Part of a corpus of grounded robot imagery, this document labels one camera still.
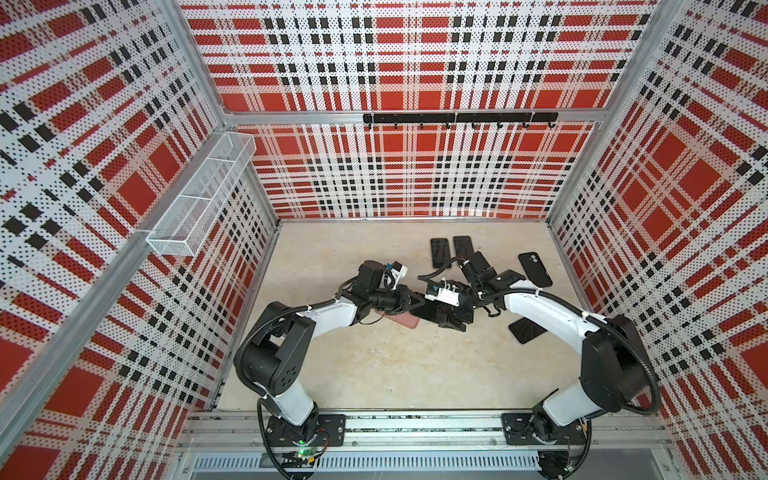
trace wire mesh basket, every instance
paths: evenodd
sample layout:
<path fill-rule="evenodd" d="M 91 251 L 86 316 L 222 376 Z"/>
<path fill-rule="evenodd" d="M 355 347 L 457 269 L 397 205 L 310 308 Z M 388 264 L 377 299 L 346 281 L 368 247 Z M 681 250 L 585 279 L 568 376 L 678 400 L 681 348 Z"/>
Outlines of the wire mesh basket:
<path fill-rule="evenodd" d="M 147 238 L 152 249 L 195 257 L 255 152 L 253 136 L 222 135 Z"/>

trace red plaid pattern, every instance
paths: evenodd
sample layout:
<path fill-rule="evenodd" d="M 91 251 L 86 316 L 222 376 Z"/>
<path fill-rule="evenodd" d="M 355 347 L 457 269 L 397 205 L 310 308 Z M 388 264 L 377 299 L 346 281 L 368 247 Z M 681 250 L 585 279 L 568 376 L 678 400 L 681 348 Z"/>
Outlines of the red plaid pattern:
<path fill-rule="evenodd" d="M 242 127 L 282 218 L 544 218 L 590 124 Z"/>
<path fill-rule="evenodd" d="M 0 6 L 0 396 L 214 129 L 146 0 Z M 150 256 L 0 478 L 162 478 L 269 231 L 240 185 L 204 253 Z"/>
<path fill-rule="evenodd" d="M 592 306 L 636 319 L 696 478 L 768 465 L 768 7 L 688 2 L 556 225 Z"/>
<path fill-rule="evenodd" d="M 180 3 L 231 111 L 603 107 L 657 4 Z"/>

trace black joint motor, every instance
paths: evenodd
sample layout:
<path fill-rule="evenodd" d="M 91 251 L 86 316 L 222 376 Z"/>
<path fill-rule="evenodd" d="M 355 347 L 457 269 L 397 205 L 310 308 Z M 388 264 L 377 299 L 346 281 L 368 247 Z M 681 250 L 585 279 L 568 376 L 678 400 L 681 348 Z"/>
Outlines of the black joint motor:
<path fill-rule="evenodd" d="M 624 316 L 607 319 L 650 364 L 637 328 Z M 618 412 L 647 385 L 640 363 L 604 330 L 590 333 L 581 346 L 581 388 L 608 412 Z"/>

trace phone case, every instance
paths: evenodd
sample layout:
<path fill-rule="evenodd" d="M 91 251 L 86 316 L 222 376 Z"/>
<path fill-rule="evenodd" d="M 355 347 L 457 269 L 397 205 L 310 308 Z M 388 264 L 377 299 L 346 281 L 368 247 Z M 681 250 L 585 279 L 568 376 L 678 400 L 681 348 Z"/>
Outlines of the phone case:
<path fill-rule="evenodd" d="M 515 339 L 518 341 L 518 343 L 520 343 L 520 345 L 525 345 L 526 343 L 547 331 L 547 329 L 545 329 L 543 326 L 532 322 L 525 317 L 521 318 L 517 322 L 510 323 L 508 328 L 511 334 L 515 336 Z"/>
<path fill-rule="evenodd" d="M 475 252 L 471 237 L 453 237 L 453 250 L 457 257 L 469 258 Z"/>
<path fill-rule="evenodd" d="M 521 253 L 518 255 L 518 259 L 520 260 L 520 264 L 523 266 L 523 270 L 525 270 L 525 275 L 536 286 L 540 286 L 542 288 L 545 286 L 552 286 L 552 279 L 549 278 L 547 268 L 544 266 L 544 263 L 541 261 L 538 253 Z"/>
<path fill-rule="evenodd" d="M 432 238 L 429 244 L 432 247 L 432 268 L 440 268 L 451 259 L 451 247 L 447 238 Z"/>

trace robotic arm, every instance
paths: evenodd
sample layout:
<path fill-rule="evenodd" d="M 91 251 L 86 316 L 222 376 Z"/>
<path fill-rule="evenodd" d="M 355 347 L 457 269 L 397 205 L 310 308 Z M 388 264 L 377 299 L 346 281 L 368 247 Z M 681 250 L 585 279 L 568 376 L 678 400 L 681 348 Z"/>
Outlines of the robotic arm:
<path fill-rule="evenodd" d="M 469 285 L 454 280 L 434 282 L 452 262 L 459 263 Z M 589 313 L 537 288 L 519 273 L 497 274 L 480 252 L 468 259 L 456 257 L 420 280 L 427 293 L 412 292 L 400 283 L 407 269 L 367 260 L 358 275 L 339 286 L 327 302 L 288 308 L 273 302 L 264 310 L 235 357 L 238 378 L 261 397 L 274 416 L 303 445 L 316 433 L 317 404 L 297 377 L 310 340 L 331 329 L 351 326 L 372 308 L 395 315 L 412 315 L 445 328 L 465 330 L 474 310 L 493 306 L 536 322 L 568 343 L 581 355 L 581 375 L 569 387 L 557 390 L 533 408 L 534 437 L 554 443 L 564 427 L 582 417 L 628 409 L 650 415 L 660 405 L 655 373 L 634 324 L 622 316 L 608 319 Z M 283 337 L 278 346 L 271 337 Z M 629 404 L 643 388 L 651 387 L 651 406 Z"/>

